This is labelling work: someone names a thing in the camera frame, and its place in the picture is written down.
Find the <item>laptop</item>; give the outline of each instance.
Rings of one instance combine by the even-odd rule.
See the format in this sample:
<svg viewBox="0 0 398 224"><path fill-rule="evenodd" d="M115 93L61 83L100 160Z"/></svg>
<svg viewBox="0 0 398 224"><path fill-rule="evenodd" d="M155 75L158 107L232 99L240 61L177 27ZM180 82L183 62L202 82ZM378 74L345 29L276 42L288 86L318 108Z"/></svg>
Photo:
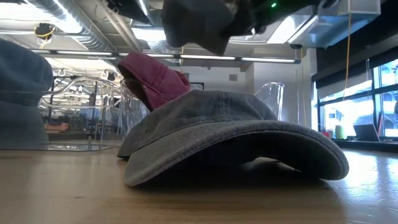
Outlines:
<svg viewBox="0 0 398 224"><path fill-rule="evenodd" d="M373 124L354 125L354 130L359 141L380 141Z"/></svg>

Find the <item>yellow cable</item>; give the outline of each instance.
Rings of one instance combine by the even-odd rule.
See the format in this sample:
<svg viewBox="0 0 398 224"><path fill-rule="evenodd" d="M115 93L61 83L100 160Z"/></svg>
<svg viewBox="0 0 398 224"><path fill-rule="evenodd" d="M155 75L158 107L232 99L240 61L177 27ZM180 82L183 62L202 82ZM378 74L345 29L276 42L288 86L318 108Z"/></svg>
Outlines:
<svg viewBox="0 0 398 224"><path fill-rule="evenodd" d="M35 35L36 35L36 37L46 37L46 36L54 33L54 31L55 31L55 27L48 34L43 34L43 35L35 34Z"/></svg>
<svg viewBox="0 0 398 224"><path fill-rule="evenodd" d="M45 46L46 44L49 43L49 42L47 41L48 38L49 38L49 36L46 36L46 37L45 37L45 40L44 40L43 44L40 46L40 49L43 49L44 46Z"/></svg>
<svg viewBox="0 0 398 224"><path fill-rule="evenodd" d="M350 42L351 42L351 6L349 7L349 16L348 16L347 64L346 64L346 81L345 81L344 91L343 91L343 101L345 99L346 89L347 89L347 81L348 81L349 44L350 44Z"/></svg>
<svg viewBox="0 0 398 224"><path fill-rule="evenodd" d="M304 68L303 68L303 48L301 48L301 75L302 75L302 95L303 95L303 110L304 110L304 125L307 126L307 115L305 114L305 97L304 97Z"/></svg>

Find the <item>table surface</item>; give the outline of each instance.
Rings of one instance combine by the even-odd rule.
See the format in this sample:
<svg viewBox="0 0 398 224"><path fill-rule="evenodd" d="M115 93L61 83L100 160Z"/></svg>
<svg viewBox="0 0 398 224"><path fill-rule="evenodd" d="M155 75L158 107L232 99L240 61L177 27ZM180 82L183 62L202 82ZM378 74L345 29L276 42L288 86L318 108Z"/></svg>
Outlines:
<svg viewBox="0 0 398 224"><path fill-rule="evenodd" d="M0 223L398 223L398 156L345 153L339 181L259 161L130 188L115 150L0 151Z"/></svg>

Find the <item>gray baseball cap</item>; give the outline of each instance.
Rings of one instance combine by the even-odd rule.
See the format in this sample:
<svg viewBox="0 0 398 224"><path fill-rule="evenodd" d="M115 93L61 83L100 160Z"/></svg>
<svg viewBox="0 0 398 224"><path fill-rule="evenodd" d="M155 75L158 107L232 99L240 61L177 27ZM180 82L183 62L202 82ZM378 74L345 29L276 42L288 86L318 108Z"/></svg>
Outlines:
<svg viewBox="0 0 398 224"><path fill-rule="evenodd" d="M0 149L42 149L49 139L37 106L51 87L51 65L0 39L0 79Z"/></svg>
<svg viewBox="0 0 398 224"><path fill-rule="evenodd" d="M130 130L118 157L129 158L130 186L186 161L234 166L269 157L328 180L349 170L342 150L324 135L278 121L254 95L224 91L193 90L154 110Z"/></svg>

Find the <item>red cap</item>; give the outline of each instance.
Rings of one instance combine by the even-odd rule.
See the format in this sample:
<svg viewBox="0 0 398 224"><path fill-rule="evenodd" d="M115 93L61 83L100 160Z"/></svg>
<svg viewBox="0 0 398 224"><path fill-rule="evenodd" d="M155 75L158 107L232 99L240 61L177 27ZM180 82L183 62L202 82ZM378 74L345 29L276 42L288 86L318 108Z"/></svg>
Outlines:
<svg viewBox="0 0 398 224"><path fill-rule="evenodd" d="M150 111L190 90L189 81L184 74L169 69L146 54L129 53L119 62L118 68L124 78L138 81L127 87Z"/></svg>

